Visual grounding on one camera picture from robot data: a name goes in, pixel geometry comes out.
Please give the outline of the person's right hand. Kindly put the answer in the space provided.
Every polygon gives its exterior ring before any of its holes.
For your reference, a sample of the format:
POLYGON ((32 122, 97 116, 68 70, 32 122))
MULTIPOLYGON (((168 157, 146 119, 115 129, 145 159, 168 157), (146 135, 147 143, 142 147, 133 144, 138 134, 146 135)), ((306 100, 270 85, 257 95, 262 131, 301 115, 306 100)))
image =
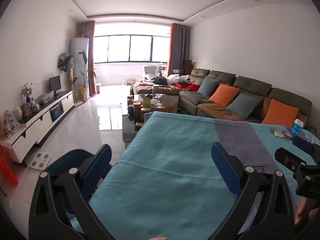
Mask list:
MULTIPOLYGON (((299 203, 297 212, 295 214, 295 225, 300 224, 301 221, 304 218, 306 218, 307 202, 308 202, 308 198, 303 198, 299 203)), ((313 220, 316 217, 318 212, 319 212, 319 207, 311 210, 308 214, 308 219, 313 220)))

